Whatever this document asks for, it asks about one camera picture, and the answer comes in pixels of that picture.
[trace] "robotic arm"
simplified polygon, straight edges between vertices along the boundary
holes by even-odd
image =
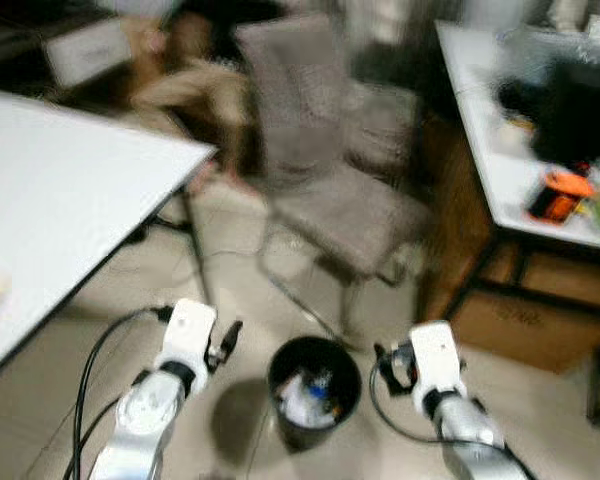
[[[209,375],[235,348],[242,322],[220,347],[211,347],[215,309],[182,299],[176,304],[154,370],[118,402],[113,435],[98,455],[90,480],[157,480],[162,452],[185,399],[205,387]]]
[[[409,340],[391,355],[376,345],[378,371],[392,396],[411,394],[416,410],[429,418],[443,445],[449,470],[460,480],[531,480],[533,477],[506,446],[496,423],[482,405],[467,396],[460,361],[447,322],[415,327]],[[393,375],[392,362],[407,368],[410,385]],[[372,399],[376,408],[375,390]]]

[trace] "tiled floor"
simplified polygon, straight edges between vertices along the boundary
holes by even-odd
[[[363,393],[356,414],[319,448],[290,453],[278,437],[268,405],[265,374],[275,350],[302,334],[322,335],[256,268],[266,208],[221,183],[196,200],[213,290],[220,309],[216,333],[240,317],[244,329],[228,366],[178,418],[165,453],[163,478],[235,479],[451,479],[436,447],[409,443],[385,427]],[[173,205],[165,215],[178,216]],[[337,309],[337,284],[312,267],[316,252],[281,231],[269,260],[320,311]],[[123,249],[75,300],[0,375],[0,479],[57,479],[69,459],[71,413],[82,362],[98,334],[135,307],[198,298],[184,238],[151,231],[147,241]],[[413,305],[410,282],[390,289],[372,281],[357,309],[369,348],[354,353],[363,378],[371,345],[404,337]],[[89,389],[85,417],[125,389],[149,365],[164,327],[147,317],[107,344]],[[463,349],[465,382],[487,405],[512,447],[540,479],[600,479],[600,431],[584,418],[585,382],[558,377],[485,353]],[[408,399],[384,399],[397,422],[431,434]],[[92,464],[112,426],[96,431],[83,456]]]

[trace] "desk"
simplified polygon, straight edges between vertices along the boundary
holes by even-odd
[[[214,152],[0,93],[0,366]]]
[[[530,192],[541,174],[552,166],[537,159],[523,142],[505,145],[496,135],[496,129],[505,122],[494,98],[497,62],[504,54],[502,47],[491,32],[466,30],[446,22],[438,22],[437,29],[492,223],[490,239],[456,289],[443,318],[451,320],[473,289],[600,315],[600,305],[521,286],[527,259],[535,251],[600,263],[600,229],[580,216],[564,226],[554,226],[526,215]],[[511,284],[481,279],[481,272],[503,242],[520,246]]]

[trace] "wire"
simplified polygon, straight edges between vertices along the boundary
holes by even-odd
[[[529,480],[537,480],[537,478],[531,473],[529,468],[518,458],[513,451],[505,444],[504,447],[500,447],[498,445],[492,445],[489,443],[478,442],[475,440],[463,440],[463,439],[448,439],[448,438],[432,438],[432,437],[423,437],[421,435],[414,434],[409,432],[398,425],[396,425],[393,420],[389,418],[389,416],[384,412],[382,407],[380,406],[380,402],[378,401],[378,395],[376,392],[376,380],[378,377],[378,372],[380,371],[380,362],[384,360],[383,358],[379,358],[376,363],[373,365],[371,369],[371,374],[369,375],[369,395],[371,397],[371,403],[373,404],[373,408],[378,413],[380,418],[387,424],[389,428],[391,428],[398,435],[401,435],[413,442],[421,443],[423,445],[442,445],[442,446],[474,446],[474,447],[488,447],[492,450],[498,451],[505,455],[506,457],[513,460],[518,466],[523,470],[525,475],[529,478]]]
[[[119,327],[124,325],[130,320],[133,320],[140,316],[143,313],[147,313],[153,311],[151,308],[143,308],[141,310],[136,310],[128,315],[125,315],[122,318],[119,318],[111,325],[107,327],[107,329],[100,335],[100,338],[96,341],[91,349],[91,353],[89,354],[89,358],[84,365],[82,370],[82,377],[80,378],[80,387],[78,389],[78,398],[76,399],[76,408],[73,412],[73,478],[74,480],[80,480],[80,442],[81,442],[81,434],[82,434],[82,412],[84,410],[84,401],[85,396],[87,394],[87,385],[89,383],[89,375],[91,375],[91,369],[95,363],[96,357],[98,356],[98,352],[102,348],[102,345],[107,340],[107,338]]]
[[[100,420],[102,420],[104,418],[104,416],[107,414],[107,412],[109,412],[109,410],[111,410],[118,403],[119,400],[120,400],[120,397],[117,397],[117,398],[111,400],[108,404],[106,404],[104,406],[104,408],[102,410],[100,410],[98,415],[96,415],[96,417],[93,419],[93,421],[91,422],[91,425],[89,425],[89,428],[87,428],[87,431],[84,433],[84,437],[82,437],[82,440],[80,440],[80,447],[79,447],[78,455],[82,454],[82,450],[84,449],[84,446],[89,441],[91,434],[93,433],[93,431],[96,429],[96,427],[100,423]],[[64,471],[62,480],[69,480],[71,478],[71,474],[73,473],[73,458],[74,458],[74,456],[75,456],[75,452],[73,453],[73,455],[71,456],[71,459],[69,460],[69,463],[67,464],[67,468]]]

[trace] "trash can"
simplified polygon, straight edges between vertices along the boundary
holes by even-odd
[[[338,399],[341,409],[335,424],[324,428],[307,428],[295,424],[281,411],[277,400],[278,389],[299,369],[314,375],[327,369],[333,374],[329,394]],[[351,356],[337,343],[320,337],[299,337],[280,347],[271,360],[267,380],[280,434],[285,443],[295,450],[306,450],[326,440],[353,414],[362,391],[360,371]]]

